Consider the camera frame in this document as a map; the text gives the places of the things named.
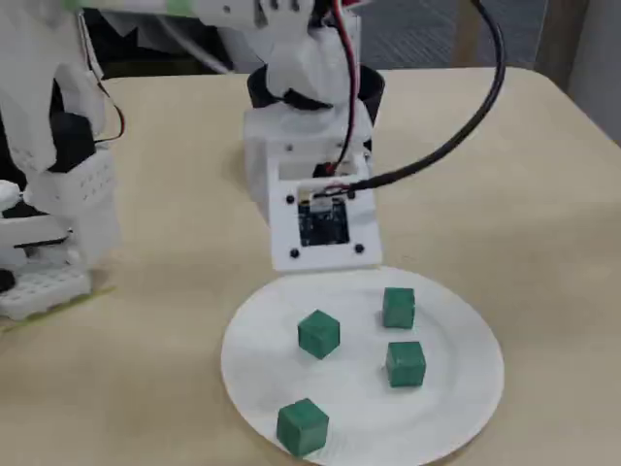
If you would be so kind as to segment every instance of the green block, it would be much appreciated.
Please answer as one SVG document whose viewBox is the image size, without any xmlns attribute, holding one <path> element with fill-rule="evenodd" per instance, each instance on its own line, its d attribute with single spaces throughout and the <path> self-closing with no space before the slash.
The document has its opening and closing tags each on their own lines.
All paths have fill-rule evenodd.
<svg viewBox="0 0 621 466">
<path fill-rule="evenodd" d="M 386 288 L 382 320 L 386 328 L 407 328 L 414 326 L 414 290 L 411 288 Z"/>
<path fill-rule="evenodd" d="M 298 324 L 298 345 L 323 359 L 341 344 L 341 325 L 335 318 L 315 311 Z"/>
<path fill-rule="evenodd" d="M 278 411 L 276 435 L 291 454 L 301 458 L 326 445 L 329 420 L 307 398 Z"/>
<path fill-rule="evenodd" d="M 390 386 L 421 386 L 427 362 L 418 342 L 391 343 L 386 356 L 386 371 Z"/>
</svg>

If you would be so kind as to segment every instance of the black cup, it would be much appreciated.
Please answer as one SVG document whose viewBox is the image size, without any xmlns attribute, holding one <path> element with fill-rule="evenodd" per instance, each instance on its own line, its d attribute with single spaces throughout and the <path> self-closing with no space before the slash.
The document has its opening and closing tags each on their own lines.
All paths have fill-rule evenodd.
<svg viewBox="0 0 621 466">
<path fill-rule="evenodd" d="M 266 84 L 267 70 L 267 66 L 259 68 L 248 78 L 247 84 L 250 100 L 252 101 L 252 107 L 255 109 L 268 107 L 278 101 L 268 90 Z M 385 80 L 380 73 L 365 65 L 360 67 L 360 92 L 358 93 L 358 98 L 367 107 L 373 124 L 375 124 L 377 119 L 385 86 Z"/>
</svg>

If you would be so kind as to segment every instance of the tabletop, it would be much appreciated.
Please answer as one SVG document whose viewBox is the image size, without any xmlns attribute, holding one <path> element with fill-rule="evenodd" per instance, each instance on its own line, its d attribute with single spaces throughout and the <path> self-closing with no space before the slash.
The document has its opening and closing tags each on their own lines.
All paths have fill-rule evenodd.
<svg viewBox="0 0 621 466">
<path fill-rule="evenodd" d="M 492 72 L 385 77 L 378 172 L 448 138 Z M 108 86 L 129 122 L 114 145 L 124 242 L 95 273 L 113 289 L 0 337 L 0 461 L 297 464 L 245 425 L 219 371 L 228 321 L 277 276 L 245 191 L 245 77 Z M 498 411 L 444 462 L 615 463 L 621 150 L 550 81 L 510 70 L 467 143 L 377 204 L 384 263 L 460 294 L 503 348 Z"/>
</svg>

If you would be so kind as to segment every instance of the black cable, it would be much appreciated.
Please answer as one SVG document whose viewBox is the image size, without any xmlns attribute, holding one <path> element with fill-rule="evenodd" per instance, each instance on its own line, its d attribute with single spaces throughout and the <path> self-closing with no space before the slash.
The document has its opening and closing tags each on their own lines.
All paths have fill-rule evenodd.
<svg viewBox="0 0 621 466">
<path fill-rule="evenodd" d="M 483 101 L 483 104 L 473 117 L 462 127 L 451 139 L 444 143 L 439 149 L 429 154 L 425 158 L 422 158 L 406 167 L 400 168 L 393 172 L 378 175 L 376 177 L 363 180 L 358 183 L 351 184 L 343 187 L 340 192 L 333 191 L 326 196 L 335 196 L 344 194 L 350 191 L 361 191 L 364 189 L 376 189 L 378 187 L 387 186 L 392 183 L 396 183 L 404 178 L 411 177 L 425 170 L 426 168 L 435 165 L 444 159 L 447 155 L 457 149 L 473 132 L 478 128 L 481 122 L 487 117 L 489 112 L 496 104 L 498 97 L 505 83 L 505 76 L 507 73 L 507 47 L 505 44 L 505 37 L 503 30 L 499 23 L 494 19 L 491 13 L 485 8 L 480 0 L 471 0 L 473 6 L 478 10 L 482 16 L 485 24 L 490 29 L 492 40 L 494 42 L 495 55 L 496 55 L 496 73 L 492 87 L 487 94 L 487 97 Z"/>
<path fill-rule="evenodd" d="M 121 108 L 116 104 L 116 102 L 114 101 L 112 95 L 110 95 L 110 93 L 108 92 L 108 90 L 106 89 L 104 84 L 99 79 L 99 76 L 97 75 L 97 72 L 95 71 L 95 67 L 93 66 L 93 62 L 92 62 L 91 57 L 90 57 L 90 52 L 88 50 L 88 46 L 86 45 L 87 41 L 88 41 L 88 36 L 87 36 L 87 31 L 84 30 L 85 27 L 86 27 L 85 23 L 82 22 L 82 20 L 80 18 L 78 18 L 78 28 L 80 30 L 82 43 L 84 44 L 84 51 L 83 52 L 84 52 L 84 56 L 86 58 L 86 65 L 88 66 L 88 70 L 95 77 L 95 81 L 97 82 L 97 87 L 99 88 L 99 90 L 101 90 L 102 93 L 106 97 L 108 97 L 108 100 L 110 100 L 110 102 L 113 104 L 113 107 L 116 110 L 116 113 L 118 114 L 118 121 L 120 123 L 120 128 L 119 128 L 118 134 L 116 136 L 113 136 L 112 138 L 98 139 L 98 140 L 95 141 L 95 144 L 109 143 L 109 142 L 112 142 L 112 141 L 116 141 L 116 140 L 122 138 L 125 135 L 125 129 L 126 129 L 125 114 L 123 113 L 123 110 L 121 110 Z"/>
</svg>

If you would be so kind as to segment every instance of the white plate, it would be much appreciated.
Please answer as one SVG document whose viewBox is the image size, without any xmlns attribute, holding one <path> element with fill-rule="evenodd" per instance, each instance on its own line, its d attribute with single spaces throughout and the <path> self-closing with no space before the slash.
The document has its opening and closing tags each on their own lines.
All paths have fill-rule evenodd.
<svg viewBox="0 0 621 466">
<path fill-rule="evenodd" d="M 414 330 L 380 325 L 383 289 L 413 287 Z M 297 324 L 321 309 L 341 322 L 341 346 L 319 361 L 298 348 Z M 419 341 L 421 388 L 390 388 L 388 343 Z M 285 277 L 254 293 L 224 337 L 222 376 L 244 419 L 282 449 L 278 410 L 310 398 L 330 417 L 326 447 L 306 460 L 330 466 L 425 464 L 478 434 L 500 402 L 505 366 L 480 315 L 419 275 L 396 269 Z"/>
</svg>

